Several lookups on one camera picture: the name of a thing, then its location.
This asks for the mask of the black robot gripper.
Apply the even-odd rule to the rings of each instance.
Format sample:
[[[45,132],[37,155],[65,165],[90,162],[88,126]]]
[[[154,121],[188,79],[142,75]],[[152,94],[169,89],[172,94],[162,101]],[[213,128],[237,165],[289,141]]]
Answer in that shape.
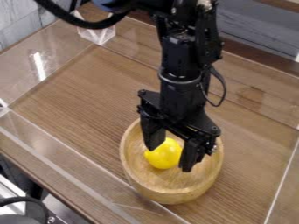
[[[190,172],[202,160],[204,146],[212,146],[220,136],[220,128],[205,114],[205,105],[221,104],[208,98],[210,76],[221,80],[213,68],[194,69],[184,75],[166,73],[161,68],[157,73],[160,91],[141,89],[137,92],[140,104],[140,126],[144,145],[153,151],[165,140],[165,131],[182,141],[178,168]]]

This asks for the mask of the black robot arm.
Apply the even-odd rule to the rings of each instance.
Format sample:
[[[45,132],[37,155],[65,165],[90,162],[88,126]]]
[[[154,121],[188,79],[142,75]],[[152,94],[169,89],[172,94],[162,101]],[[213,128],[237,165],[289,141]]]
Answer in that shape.
[[[217,0],[92,0],[117,15],[132,10],[153,16],[161,45],[157,92],[141,89],[140,126],[144,145],[154,151],[168,132],[184,141],[178,167],[189,172],[212,154],[220,127],[208,117],[205,106],[210,78],[221,79],[213,63],[221,58],[222,41],[217,30]]]

